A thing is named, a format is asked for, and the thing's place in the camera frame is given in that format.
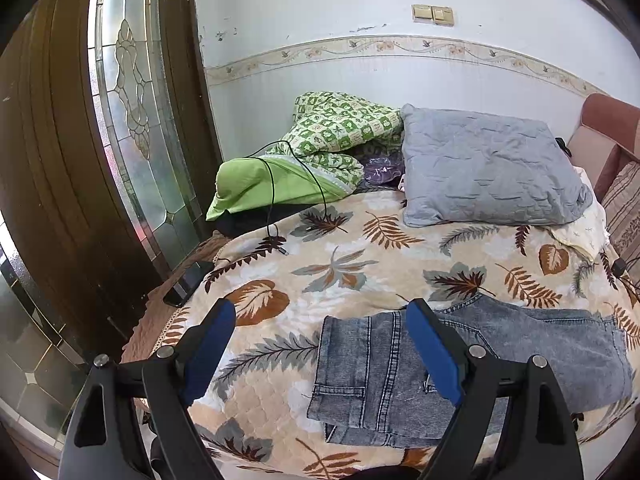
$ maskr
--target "decorative glass pattern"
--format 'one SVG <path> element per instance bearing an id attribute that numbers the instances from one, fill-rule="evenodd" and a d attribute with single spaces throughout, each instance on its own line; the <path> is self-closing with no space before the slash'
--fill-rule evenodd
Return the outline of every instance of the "decorative glass pattern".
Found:
<path id="1" fill-rule="evenodd" d="M 0 412 L 62 449 L 88 367 L 28 273 L 0 214 Z"/>
<path id="2" fill-rule="evenodd" d="M 90 0 L 89 69 L 111 174 L 146 253 L 167 276 L 201 241 L 162 63 L 158 0 Z"/>

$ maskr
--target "white cloth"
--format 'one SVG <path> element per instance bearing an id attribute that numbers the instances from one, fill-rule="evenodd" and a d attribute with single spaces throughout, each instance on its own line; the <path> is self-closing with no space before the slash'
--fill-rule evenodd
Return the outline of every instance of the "white cloth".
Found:
<path id="1" fill-rule="evenodd" d="M 593 193 L 593 186 L 587 172 L 576 166 L 574 166 L 574 170 Z M 545 229 L 561 244 L 574 248 L 591 263 L 597 259 L 600 252 L 609 243 L 607 216 L 595 195 L 593 203 L 576 221 L 559 226 L 545 226 Z"/>

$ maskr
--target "bolt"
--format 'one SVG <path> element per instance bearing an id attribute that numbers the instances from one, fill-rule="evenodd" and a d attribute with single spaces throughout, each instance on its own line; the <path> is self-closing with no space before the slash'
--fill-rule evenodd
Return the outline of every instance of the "bolt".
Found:
<path id="1" fill-rule="evenodd" d="M 97 355 L 94 359 L 94 365 L 98 368 L 102 368 L 109 362 L 109 356 L 107 354 Z"/>
<path id="2" fill-rule="evenodd" d="M 546 359 L 543 358 L 542 355 L 534 355 L 532 361 L 538 368 L 544 368 L 546 366 Z"/>
<path id="3" fill-rule="evenodd" d="M 469 353 L 477 359 L 482 359 L 486 355 L 486 350 L 480 345 L 473 345 L 469 347 Z"/>
<path id="4" fill-rule="evenodd" d="M 156 355 L 161 358 L 161 359 L 167 359 L 168 357 L 171 357 L 174 354 L 174 347 L 172 347 L 171 345 L 165 345 L 165 346 L 161 346 L 158 351 L 156 352 Z"/>

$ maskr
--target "smartphone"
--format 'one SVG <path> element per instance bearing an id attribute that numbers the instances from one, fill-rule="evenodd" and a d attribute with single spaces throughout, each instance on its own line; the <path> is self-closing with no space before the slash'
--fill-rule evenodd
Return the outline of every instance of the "smartphone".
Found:
<path id="1" fill-rule="evenodd" d="M 215 265 L 211 262 L 195 262 L 187 267 L 178 282 L 164 295 L 162 300 L 170 306 L 180 308 L 196 291 L 204 277 L 209 274 Z"/>

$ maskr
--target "floral bedspread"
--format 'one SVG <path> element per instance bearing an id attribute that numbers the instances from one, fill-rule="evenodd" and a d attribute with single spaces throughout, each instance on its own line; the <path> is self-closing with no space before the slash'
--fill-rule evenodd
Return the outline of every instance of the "floral bedspread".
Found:
<path id="1" fill-rule="evenodd" d="M 251 470 L 334 480 L 380 465 L 423 467 L 433 449 L 327 444 L 306 418 L 322 320 L 370 316 L 424 297 L 433 308 L 478 292 L 532 308 L 581 308 L 614 315 L 628 357 L 640 366 L 640 308 L 610 272 L 612 248 L 589 263 L 531 226 L 451 223 L 420 229 L 400 218 L 404 194 L 379 191 L 311 208 L 236 238 L 176 311 L 156 348 L 199 324 L 217 298 L 235 305 L 237 327 L 204 397 L 190 408 L 213 457 Z M 626 415 L 634 395 L 576 416 L 581 444 Z M 491 456 L 498 436 L 484 443 Z"/>

